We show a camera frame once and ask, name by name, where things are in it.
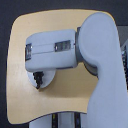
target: wooden board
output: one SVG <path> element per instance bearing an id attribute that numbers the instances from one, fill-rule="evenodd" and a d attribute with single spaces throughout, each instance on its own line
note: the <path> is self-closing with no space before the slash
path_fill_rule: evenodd
<path id="1" fill-rule="evenodd" d="M 29 122 L 60 111 L 87 111 L 97 78 L 83 64 L 75 69 L 57 71 L 52 83 L 37 90 L 25 70 L 25 42 L 34 33 L 77 29 L 96 11 L 55 10 L 20 16 L 15 20 L 9 42 L 7 62 L 7 116 L 12 124 Z"/>

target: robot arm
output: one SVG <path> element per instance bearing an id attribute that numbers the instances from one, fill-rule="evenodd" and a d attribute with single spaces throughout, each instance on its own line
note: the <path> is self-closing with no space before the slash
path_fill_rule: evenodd
<path id="1" fill-rule="evenodd" d="M 88 104 L 88 128 L 127 128 L 126 80 L 113 19 L 104 13 L 89 16 L 80 28 L 77 41 L 75 43 L 74 30 L 32 35 L 26 43 L 26 70 L 38 72 L 76 67 L 79 60 L 85 65 L 88 63 L 93 70 L 97 69 L 99 78 Z"/>

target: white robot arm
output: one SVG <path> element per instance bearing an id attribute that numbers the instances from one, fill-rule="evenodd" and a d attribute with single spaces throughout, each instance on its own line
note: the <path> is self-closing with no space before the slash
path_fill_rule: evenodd
<path id="1" fill-rule="evenodd" d="M 92 14 L 77 36 L 74 30 L 32 35 L 26 42 L 26 70 L 73 68 L 84 62 L 99 79 L 88 104 L 88 128 L 128 128 L 126 80 L 113 19 Z"/>

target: tan wooden surface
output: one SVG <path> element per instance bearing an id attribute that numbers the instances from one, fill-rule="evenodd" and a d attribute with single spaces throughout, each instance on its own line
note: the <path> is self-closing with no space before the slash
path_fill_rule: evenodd
<path id="1" fill-rule="evenodd" d="M 95 11 L 58 10 L 20 16 L 15 20 L 9 42 L 7 62 L 7 116 L 12 124 L 31 121 L 60 111 L 87 111 L 97 78 L 83 64 L 57 71 L 52 83 L 36 90 L 25 70 L 25 42 L 31 34 L 60 29 L 77 29 Z"/>

